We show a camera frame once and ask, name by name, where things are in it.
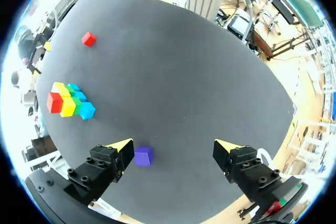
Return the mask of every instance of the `cube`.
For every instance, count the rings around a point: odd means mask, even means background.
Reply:
[[[47,107],[50,113],[60,113],[62,105],[63,99],[59,93],[50,92],[48,94]]]
[[[76,105],[76,108],[75,108],[75,111],[74,111],[74,115],[79,115],[80,109],[82,108],[82,102],[77,97],[72,97],[72,99],[73,99],[73,101],[74,101],[74,103]]]
[[[71,97],[62,97],[63,106],[61,111],[61,117],[66,118],[68,116],[73,116],[76,109],[76,104]]]
[[[54,84],[52,85],[51,91],[53,93],[59,93],[59,89],[64,87],[65,87],[64,83],[55,81]]]
[[[74,93],[73,97],[77,97],[81,102],[86,102],[86,96],[83,92],[77,91]]]
[[[83,120],[91,119],[96,112],[96,108],[91,102],[82,102],[82,107],[80,109],[80,116]]]
[[[68,86],[72,87],[75,91],[80,91],[80,88],[74,83],[69,83]]]
[[[153,148],[138,147],[134,152],[134,161],[139,166],[150,166],[153,162]]]
[[[69,90],[65,87],[64,83],[62,82],[54,82],[52,85],[51,91],[53,93],[59,93],[61,97],[70,97]]]
[[[89,31],[82,37],[83,44],[87,45],[88,47],[92,47],[96,40],[97,38]]]
[[[73,97],[75,94],[75,91],[72,87],[70,86],[65,86],[65,88],[69,91],[70,95]]]

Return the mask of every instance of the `bolt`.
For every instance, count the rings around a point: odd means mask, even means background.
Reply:
[[[90,179],[88,176],[82,176],[80,180],[83,182],[83,184],[88,184]]]
[[[37,189],[37,191],[39,193],[42,193],[44,191],[44,187],[43,186],[38,186],[36,189]]]
[[[264,184],[266,181],[267,181],[267,178],[264,177],[264,176],[259,178],[259,183],[260,184]]]
[[[249,162],[244,162],[243,165],[242,165],[243,168],[247,168],[247,167],[249,167],[249,166],[250,166],[250,163],[249,163]]]
[[[279,173],[280,173],[280,171],[279,171],[278,169],[275,169],[275,170],[273,171],[273,175],[275,175],[275,176],[278,176]]]
[[[92,159],[92,157],[87,157],[86,158],[86,163],[89,163],[89,164],[92,164],[94,163],[95,161]]]
[[[74,176],[76,173],[75,173],[75,170],[74,170],[74,169],[69,168],[69,169],[68,169],[68,174],[69,174],[70,176]]]
[[[52,179],[48,179],[47,180],[47,185],[48,186],[52,186],[54,184],[53,180]]]
[[[105,162],[104,161],[99,161],[98,166],[99,167],[105,167]]]

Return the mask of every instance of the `blue cube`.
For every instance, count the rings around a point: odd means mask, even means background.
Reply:
[[[134,161],[138,166],[151,166],[153,162],[153,148],[140,146],[134,151]]]
[[[72,87],[75,91],[80,91],[80,88],[74,83],[69,83],[68,86]]]
[[[80,116],[83,120],[93,118],[96,108],[92,105],[91,102],[82,102],[82,107],[80,108]]]
[[[73,97],[77,97],[81,102],[86,102],[86,96],[84,95],[83,92],[77,91],[75,92],[75,94],[73,95]]]

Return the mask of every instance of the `purple cube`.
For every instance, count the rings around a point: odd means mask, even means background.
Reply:
[[[141,146],[134,152],[135,163],[139,166],[150,166],[153,161],[153,148]]]

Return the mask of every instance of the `red cube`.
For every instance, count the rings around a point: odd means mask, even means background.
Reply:
[[[50,113],[60,113],[63,106],[63,99],[59,93],[50,92],[47,100],[47,107]]]
[[[96,40],[97,38],[95,37],[95,35],[93,35],[89,31],[82,38],[83,44],[87,45],[88,47],[92,47]]]

